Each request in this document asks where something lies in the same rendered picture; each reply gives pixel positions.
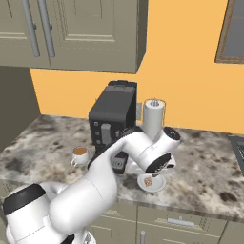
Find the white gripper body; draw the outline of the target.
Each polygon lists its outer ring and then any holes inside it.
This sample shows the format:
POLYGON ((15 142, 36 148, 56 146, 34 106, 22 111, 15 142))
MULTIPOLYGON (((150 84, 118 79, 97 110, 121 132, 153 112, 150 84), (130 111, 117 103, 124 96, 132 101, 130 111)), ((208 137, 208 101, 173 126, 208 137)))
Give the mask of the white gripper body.
MULTIPOLYGON (((166 164, 166 166, 160 172, 161 174, 168 174, 174 169, 174 158, 166 164)), ((128 159, 126 165, 126 174, 144 174, 145 172, 131 159, 128 159)))

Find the white saucer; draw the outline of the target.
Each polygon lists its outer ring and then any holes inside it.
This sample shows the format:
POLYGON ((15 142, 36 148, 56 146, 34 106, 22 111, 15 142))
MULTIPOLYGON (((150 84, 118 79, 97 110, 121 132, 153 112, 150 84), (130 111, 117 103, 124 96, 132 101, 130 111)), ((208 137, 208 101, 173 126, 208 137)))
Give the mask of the white saucer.
POLYGON ((157 176, 153 176, 152 174, 140 174, 139 176, 137 176, 137 184, 139 185, 139 187, 148 192, 148 193, 157 193, 162 191, 165 186, 166 186, 167 180, 166 178, 159 174, 157 176), (152 185, 151 186, 146 186, 144 183, 144 179, 146 177, 150 177, 152 179, 152 185))

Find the white mug with coffee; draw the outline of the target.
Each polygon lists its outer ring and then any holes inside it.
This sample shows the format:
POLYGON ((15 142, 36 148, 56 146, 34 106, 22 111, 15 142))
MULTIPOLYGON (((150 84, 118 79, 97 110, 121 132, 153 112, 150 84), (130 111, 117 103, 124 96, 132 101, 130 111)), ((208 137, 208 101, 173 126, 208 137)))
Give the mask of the white mug with coffee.
POLYGON ((71 164, 76 166, 86 165, 90 161, 90 154, 86 147, 78 146, 72 152, 71 164))

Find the black coffee machine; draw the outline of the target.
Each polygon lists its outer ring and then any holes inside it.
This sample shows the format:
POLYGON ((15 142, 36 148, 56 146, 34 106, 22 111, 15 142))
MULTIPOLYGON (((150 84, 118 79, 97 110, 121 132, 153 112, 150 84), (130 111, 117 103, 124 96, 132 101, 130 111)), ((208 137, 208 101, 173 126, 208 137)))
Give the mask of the black coffee machine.
POLYGON ((89 112, 91 140, 99 154, 125 129, 135 126, 137 84, 111 81, 89 112))

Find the grey drawer front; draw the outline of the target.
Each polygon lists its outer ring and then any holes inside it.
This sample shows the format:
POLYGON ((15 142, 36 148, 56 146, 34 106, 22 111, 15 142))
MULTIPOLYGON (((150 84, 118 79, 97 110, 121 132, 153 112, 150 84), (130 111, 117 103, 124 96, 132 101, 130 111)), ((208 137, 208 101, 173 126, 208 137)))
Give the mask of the grey drawer front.
POLYGON ((137 206, 124 203, 115 202, 107 211, 102 213, 102 216, 113 217, 122 220, 136 220, 137 206))
POLYGON ((176 228, 178 230, 214 236, 221 236, 224 227, 227 223, 226 220, 211 218, 207 216, 200 216, 188 213, 177 213, 142 206, 138 207, 137 220, 145 224, 176 228), (167 218, 180 218, 186 221, 192 221, 194 222, 194 227, 192 228, 182 225, 171 224, 167 222, 167 218))

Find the white paper towel roll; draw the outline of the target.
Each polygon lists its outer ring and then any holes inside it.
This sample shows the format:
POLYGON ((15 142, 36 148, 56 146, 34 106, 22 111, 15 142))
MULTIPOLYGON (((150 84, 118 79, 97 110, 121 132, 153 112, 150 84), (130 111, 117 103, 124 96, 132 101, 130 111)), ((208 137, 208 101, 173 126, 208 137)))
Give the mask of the white paper towel roll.
POLYGON ((143 105, 143 131, 154 140, 162 130, 166 103, 157 98, 147 99, 143 105))

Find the grey base cupboard door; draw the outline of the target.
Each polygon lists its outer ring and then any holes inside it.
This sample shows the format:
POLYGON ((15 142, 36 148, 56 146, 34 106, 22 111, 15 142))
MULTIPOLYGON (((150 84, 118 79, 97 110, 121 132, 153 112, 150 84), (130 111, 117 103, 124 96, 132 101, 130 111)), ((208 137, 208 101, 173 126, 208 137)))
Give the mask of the grey base cupboard door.
POLYGON ((137 224, 137 244, 140 234, 145 232, 145 244, 218 244, 219 236, 198 234, 139 222, 137 224))
POLYGON ((244 223, 229 221, 219 244, 244 244, 244 223))

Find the grey sink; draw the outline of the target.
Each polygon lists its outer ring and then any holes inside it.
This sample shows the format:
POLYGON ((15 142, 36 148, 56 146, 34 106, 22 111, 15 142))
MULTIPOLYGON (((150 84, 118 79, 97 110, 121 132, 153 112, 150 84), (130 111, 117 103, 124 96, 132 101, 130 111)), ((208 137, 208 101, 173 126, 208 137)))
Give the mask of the grey sink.
POLYGON ((244 175, 244 137, 230 135, 229 139, 232 143, 234 153, 239 164, 240 170, 244 175))

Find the tall grey cabinet panel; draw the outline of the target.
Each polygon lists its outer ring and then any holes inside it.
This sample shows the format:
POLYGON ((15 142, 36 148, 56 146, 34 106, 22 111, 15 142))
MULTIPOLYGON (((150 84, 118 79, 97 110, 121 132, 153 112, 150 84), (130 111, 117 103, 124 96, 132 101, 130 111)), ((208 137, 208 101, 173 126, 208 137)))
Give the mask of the tall grey cabinet panel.
POLYGON ((0 152, 39 115, 30 70, 0 67, 0 152))

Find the brown framed window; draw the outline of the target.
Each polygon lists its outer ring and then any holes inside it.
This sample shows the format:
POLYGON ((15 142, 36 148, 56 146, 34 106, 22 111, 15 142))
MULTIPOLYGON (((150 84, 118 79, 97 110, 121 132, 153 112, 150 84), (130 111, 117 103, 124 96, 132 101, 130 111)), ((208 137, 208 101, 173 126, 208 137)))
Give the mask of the brown framed window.
POLYGON ((228 0, 216 63, 244 64, 244 0, 228 0))

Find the grey wall cupboard door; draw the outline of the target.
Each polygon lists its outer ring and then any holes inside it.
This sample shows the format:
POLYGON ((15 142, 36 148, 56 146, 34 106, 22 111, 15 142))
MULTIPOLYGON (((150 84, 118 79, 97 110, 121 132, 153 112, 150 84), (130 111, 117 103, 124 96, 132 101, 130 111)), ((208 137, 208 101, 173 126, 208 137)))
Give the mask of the grey wall cupboard door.
POLYGON ((29 0, 40 56, 33 55, 21 0, 0 0, 0 66, 51 67, 37 0, 29 0))
POLYGON ((135 73, 138 0, 46 0, 59 70, 135 73))

